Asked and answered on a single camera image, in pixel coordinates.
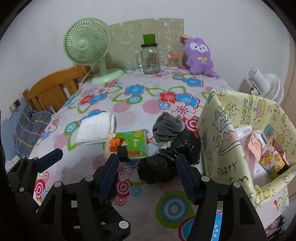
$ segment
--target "black jar lid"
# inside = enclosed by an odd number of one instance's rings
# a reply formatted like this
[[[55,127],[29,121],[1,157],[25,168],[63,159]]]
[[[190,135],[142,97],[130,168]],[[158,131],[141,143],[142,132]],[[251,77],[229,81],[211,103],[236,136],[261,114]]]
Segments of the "black jar lid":
[[[141,44],[141,47],[144,48],[144,47],[155,47],[157,46],[157,43],[155,44]]]

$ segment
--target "purple plush toy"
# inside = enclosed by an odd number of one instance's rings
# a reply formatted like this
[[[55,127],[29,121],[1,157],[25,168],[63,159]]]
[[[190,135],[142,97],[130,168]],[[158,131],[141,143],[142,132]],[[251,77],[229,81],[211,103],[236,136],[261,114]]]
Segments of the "purple plush toy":
[[[210,50],[202,39],[185,39],[184,53],[188,57],[186,65],[190,67],[191,74],[214,74]]]

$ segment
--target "green fan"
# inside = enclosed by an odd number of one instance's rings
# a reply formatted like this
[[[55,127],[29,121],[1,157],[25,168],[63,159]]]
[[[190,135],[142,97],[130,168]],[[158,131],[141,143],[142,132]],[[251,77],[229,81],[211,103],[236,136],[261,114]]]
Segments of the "green fan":
[[[99,63],[100,73],[92,77],[92,84],[98,85],[115,80],[123,75],[121,69],[107,69],[105,56],[111,44],[108,26],[96,18],[83,18],[74,23],[64,37],[64,51],[77,65]]]

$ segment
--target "floral tablecloth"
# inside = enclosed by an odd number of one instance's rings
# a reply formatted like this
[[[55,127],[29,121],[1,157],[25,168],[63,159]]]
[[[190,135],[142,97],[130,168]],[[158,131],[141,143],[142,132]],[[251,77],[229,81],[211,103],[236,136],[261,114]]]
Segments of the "floral tablecloth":
[[[63,158],[38,175],[34,199],[41,204],[55,181],[78,182],[105,164],[104,144],[78,145],[81,121],[102,112],[111,112],[116,132],[148,129],[163,112],[181,114],[186,127],[197,134],[196,124],[212,88],[232,90],[218,75],[192,75],[181,66],[163,67],[159,74],[145,75],[140,69],[104,85],[85,83],[55,114],[38,139],[30,158],[42,157],[55,148]],[[148,145],[153,153],[152,144]],[[148,185],[139,179],[137,163],[120,163],[115,209],[131,223],[126,240],[186,240],[197,208],[186,198],[178,177],[167,183]],[[218,240],[222,212],[217,211],[213,241]]]

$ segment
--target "white fan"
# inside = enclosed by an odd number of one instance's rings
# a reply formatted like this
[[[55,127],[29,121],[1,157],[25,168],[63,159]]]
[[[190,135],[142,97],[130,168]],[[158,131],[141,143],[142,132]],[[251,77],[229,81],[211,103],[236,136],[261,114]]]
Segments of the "white fan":
[[[259,69],[253,67],[248,72],[249,81],[258,90],[257,96],[273,100],[279,104],[284,97],[284,88],[275,74],[262,74]]]

